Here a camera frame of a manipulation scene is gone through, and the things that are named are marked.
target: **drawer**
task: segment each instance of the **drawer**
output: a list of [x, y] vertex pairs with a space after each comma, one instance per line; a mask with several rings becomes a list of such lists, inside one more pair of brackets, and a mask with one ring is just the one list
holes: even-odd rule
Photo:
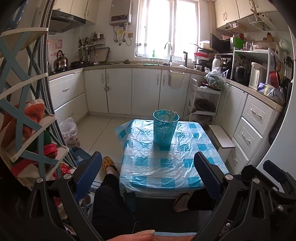
[[235, 175], [240, 174], [244, 166], [249, 163], [249, 159], [234, 137], [231, 139], [231, 141], [234, 144], [235, 148], [232, 148], [227, 160], [230, 167], [232, 168], [232, 174]]
[[243, 117], [233, 137], [249, 159], [254, 155], [263, 140], [263, 137]]
[[262, 135], [265, 136], [275, 110], [262, 101], [249, 95], [243, 117]]
[[57, 108], [55, 111], [56, 119], [60, 124], [62, 121], [72, 117], [75, 122], [81, 119], [86, 113], [88, 113], [85, 94], [81, 94], [74, 99], [70, 100], [66, 104]]
[[69, 74], [49, 82], [54, 109], [84, 92], [82, 72]]

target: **metal bolt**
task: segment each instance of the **metal bolt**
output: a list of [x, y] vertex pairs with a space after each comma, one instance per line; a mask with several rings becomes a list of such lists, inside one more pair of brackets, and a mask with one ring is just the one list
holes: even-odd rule
[[233, 176], [231, 174], [226, 174], [225, 178], [229, 181], [231, 181], [233, 179]]
[[260, 183], [260, 180], [258, 178], [254, 178], [253, 179], [253, 182], [256, 183], [256, 184], [259, 184]]
[[66, 173], [65, 175], [64, 175], [64, 179], [66, 179], [66, 180], [68, 180], [68, 179], [70, 179], [71, 178], [71, 174], [70, 173]]
[[283, 208], [282, 205], [278, 205], [278, 206], [277, 206], [277, 209], [278, 209], [279, 211], [281, 211], [281, 212], [284, 210], [284, 208]]
[[37, 182], [37, 183], [41, 183], [41, 182], [43, 182], [43, 178], [42, 178], [42, 177], [37, 178], [36, 182]]

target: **blue checkered tablecloth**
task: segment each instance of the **blue checkered tablecloth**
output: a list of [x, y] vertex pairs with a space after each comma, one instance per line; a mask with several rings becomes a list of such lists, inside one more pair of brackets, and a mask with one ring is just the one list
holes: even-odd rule
[[207, 160], [228, 173], [202, 127], [180, 121], [170, 146], [153, 143], [153, 120], [132, 120], [115, 129], [124, 149], [120, 190], [151, 196], [177, 196], [204, 187], [193, 157], [201, 151]]

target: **water heater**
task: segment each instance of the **water heater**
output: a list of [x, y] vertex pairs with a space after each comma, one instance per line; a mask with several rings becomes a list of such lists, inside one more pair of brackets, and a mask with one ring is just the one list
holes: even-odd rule
[[131, 6], [132, 0], [113, 0], [109, 24], [112, 26], [131, 24]]

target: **black pants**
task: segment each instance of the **black pants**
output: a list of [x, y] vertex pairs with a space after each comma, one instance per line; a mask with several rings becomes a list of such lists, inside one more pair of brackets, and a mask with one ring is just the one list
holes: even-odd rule
[[[129, 211], [120, 196], [119, 180], [107, 174], [94, 198], [92, 225], [104, 240], [123, 234], [132, 234], [143, 229], [137, 225], [134, 215]], [[205, 188], [195, 191], [188, 201], [189, 210], [212, 210], [214, 200]]]

